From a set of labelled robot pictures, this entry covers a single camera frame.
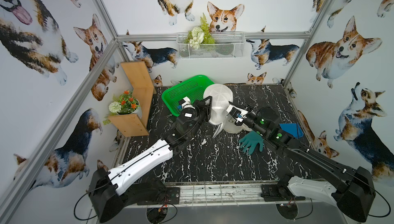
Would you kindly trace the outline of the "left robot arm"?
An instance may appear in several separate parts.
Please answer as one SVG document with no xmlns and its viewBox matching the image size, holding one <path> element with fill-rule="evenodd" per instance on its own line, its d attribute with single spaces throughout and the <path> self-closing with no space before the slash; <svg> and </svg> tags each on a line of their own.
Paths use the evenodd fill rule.
<svg viewBox="0 0 394 224">
<path fill-rule="evenodd" d="M 212 97 L 194 103 L 184 98 L 180 104 L 181 113 L 170 130 L 150 148 L 118 167 L 94 172 L 87 195 L 100 223 L 111 220 L 128 205 L 143 201 L 160 203 L 159 196 L 166 191 L 161 182 L 137 184 L 136 181 L 191 144 L 201 125 L 210 119 Z"/>
</svg>

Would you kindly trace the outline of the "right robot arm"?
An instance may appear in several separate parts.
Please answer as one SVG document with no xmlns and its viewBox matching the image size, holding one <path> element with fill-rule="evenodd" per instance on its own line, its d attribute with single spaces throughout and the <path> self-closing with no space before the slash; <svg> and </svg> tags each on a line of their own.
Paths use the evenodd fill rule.
<svg viewBox="0 0 394 224">
<path fill-rule="evenodd" d="M 261 135 L 277 153 L 307 166 L 329 182 L 335 188 L 329 196 L 343 214 L 360 223 L 367 221 L 376 196 L 368 170 L 343 165 L 302 144 L 281 129 L 280 117 L 269 107 L 260 109 L 256 114 L 247 113 L 241 117 L 244 124 Z"/>
</svg>

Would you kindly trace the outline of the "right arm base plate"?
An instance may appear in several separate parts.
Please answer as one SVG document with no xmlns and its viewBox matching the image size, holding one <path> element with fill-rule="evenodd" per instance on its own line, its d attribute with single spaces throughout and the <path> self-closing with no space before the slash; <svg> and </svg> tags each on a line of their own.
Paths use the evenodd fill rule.
<svg viewBox="0 0 394 224">
<path fill-rule="evenodd" d="M 305 197 L 302 196 L 294 196 L 287 187 L 279 186 L 279 185 L 261 185 L 261 197 L 266 202 L 273 201 L 290 201 L 290 200 L 305 200 Z"/>
</svg>

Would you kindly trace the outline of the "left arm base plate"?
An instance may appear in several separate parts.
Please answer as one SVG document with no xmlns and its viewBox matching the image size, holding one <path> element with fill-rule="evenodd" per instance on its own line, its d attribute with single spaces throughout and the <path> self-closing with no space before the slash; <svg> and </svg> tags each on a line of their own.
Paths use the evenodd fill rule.
<svg viewBox="0 0 394 224">
<path fill-rule="evenodd" d="M 169 204 L 172 203 L 174 205 L 179 204 L 180 202 L 180 188 L 179 187 L 170 187 L 166 188 L 164 191 L 160 191 L 154 197 L 150 197 L 147 200 L 141 201 L 137 203 L 139 206 L 148 206 L 148 205 L 158 205 L 158 204 Z"/>
</svg>

